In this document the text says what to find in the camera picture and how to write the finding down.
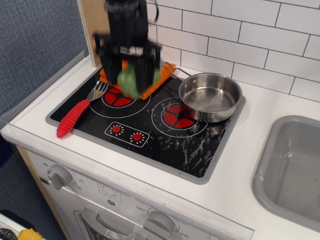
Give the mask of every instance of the red knob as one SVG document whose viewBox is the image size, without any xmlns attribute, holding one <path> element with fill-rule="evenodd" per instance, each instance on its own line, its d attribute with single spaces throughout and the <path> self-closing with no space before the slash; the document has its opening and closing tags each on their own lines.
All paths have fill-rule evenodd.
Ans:
<svg viewBox="0 0 320 240">
<path fill-rule="evenodd" d="M 115 134 L 120 133 L 120 132 L 121 132 L 121 127 L 119 127 L 119 126 L 114 126 L 114 127 L 112 128 L 112 132 L 114 132 Z"/>
<path fill-rule="evenodd" d="M 139 142 L 141 139 L 142 139 L 142 136 L 140 133 L 133 134 L 133 140 L 135 140 L 136 142 Z"/>
</svg>

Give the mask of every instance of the oven temperature dial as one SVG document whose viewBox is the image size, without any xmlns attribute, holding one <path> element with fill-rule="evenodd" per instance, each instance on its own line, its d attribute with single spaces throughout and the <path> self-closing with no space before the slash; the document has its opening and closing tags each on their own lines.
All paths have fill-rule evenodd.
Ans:
<svg viewBox="0 0 320 240">
<path fill-rule="evenodd" d="M 63 186 L 67 186 L 73 179 L 66 169 L 56 164 L 52 165 L 47 173 L 52 185 L 57 190 L 60 190 Z"/>
<path fill-rule="evenodd" d="M 182 240 L 179 232 L 175 231 L 176 224 L 174 221 L 159 211 L 150 212 L 143 228 L 163 240 Z"/>
</svg>

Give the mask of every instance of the red silicone handle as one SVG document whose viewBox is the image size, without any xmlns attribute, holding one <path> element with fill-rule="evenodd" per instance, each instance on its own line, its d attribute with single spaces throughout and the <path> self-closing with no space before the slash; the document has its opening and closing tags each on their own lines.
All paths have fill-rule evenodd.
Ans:
<svg viewBox="0 0 320 240">
<path fill-rule="evenodd" d="M 58 138 L 62 138 L 67 133 L 70 132 L 70 130 L 74 127 L 77 120 L 81 116 L 81 114 L 84 112 L 84 110 L 90 105 L 90 100 L 85 99 L 80 102 L 78 102 L 66 115 L 64 118 L 62 118 L 58 129 L 56 130 L 56 136 Z"/>
</svg>

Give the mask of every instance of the tile backsplash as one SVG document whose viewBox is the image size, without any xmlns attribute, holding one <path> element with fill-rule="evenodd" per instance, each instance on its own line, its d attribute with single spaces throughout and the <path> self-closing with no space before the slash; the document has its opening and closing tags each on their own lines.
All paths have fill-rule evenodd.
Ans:
<svg viewBox="0 0 320 240">
<path fill-rule="evenodd" d="M 162 58 L 320 102 L 320 0 L 147 0 Z"/>
</svg>

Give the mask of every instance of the black stovetop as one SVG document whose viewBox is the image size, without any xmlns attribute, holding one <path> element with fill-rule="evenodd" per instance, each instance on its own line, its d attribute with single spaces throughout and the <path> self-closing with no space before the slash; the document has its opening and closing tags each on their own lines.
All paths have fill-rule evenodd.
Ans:
<svg viewBox="0 0 320 240">
<path fill-rule="evenodd" d="M 86 99 L 99 77 L 98 71 L 52 111 L 49 122 L 58 126 L 70 109 Z M 171 77 L 146 100 L 124 96 L 109 86 L 104 96 L 91 102 L 69 134 L 178 176 L 201 179 L 208 169 L 213 171 L 230 134 L 226 132 L 231 132 L 241 107 L 219 123 L 195 121 L 179 98 L 180 83 Z"/>
</svg>

